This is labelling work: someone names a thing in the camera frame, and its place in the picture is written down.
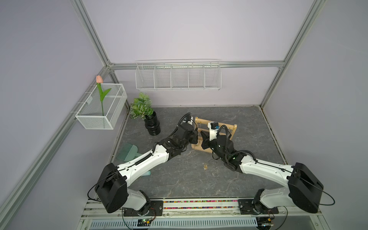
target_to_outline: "green stem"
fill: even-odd
[[[102,116],[104,116],[103,114],[103,103],[101,102],[101,107],[102,107]]]

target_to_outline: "white wire basket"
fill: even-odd
[[[139,91],[221,89],[220,63],[139,64]]]
[[[103,100],[104,116],[97,85],[93,88],[75,117],[88,130],[112,130],[123,109],[127,93],[122,84],[101,84],[103,91],[110,89]]]

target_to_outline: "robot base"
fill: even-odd
[[[153,208],[156,211],[156,216],[162,216],[163,210],[163,201],[151,201],[150,208]],[[155,216],[155,211],[152,209],[148,210],[148,214],[146,216]],[[138,212],[132,208],[126,208],[124,211],[124,216],[140,216]]]
[[[253,199],[239,199],[239,209],[242,215],[259,215],[259,214],[278,214],[279,210],[277,207],[274,208],[262,208],[261,210],[254,209]]]

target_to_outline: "black vase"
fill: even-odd
[[[160,129],[160,121],[157,119],[156,112],[154,111],[151,116],[146,115],[146,119],[144,120],[144,126],[148,130],[148,133],[151,136],[156,136],[161,132]]]

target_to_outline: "wooden frame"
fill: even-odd
[[[200,119],[200,118],[196,117],[194,122],[197,124],[198,134],[199,134],[201,131],[209,132],[208,129],[200,128],[199,127],[200,124],[205,124],[206,127],[207,127],[207,124],[209,122],[213,122],[213,121],[204,120],[204,119]],[[230,131],[230,134],[231,134],[230,140],[231,140],[233,138],[234,134],[235,134],[237,125],[229,125],[229,124],[219,122],[219,126],[222,126],[222,125],[226,125],[227,129]],[[192,144],[192,149],[212,153],[212,149],[210,149],[210,148],[202,149],[202,147],[201,147],[202,141],[203,141],[202,137],[200,135],[198,135],[198,143],[197,144]]]

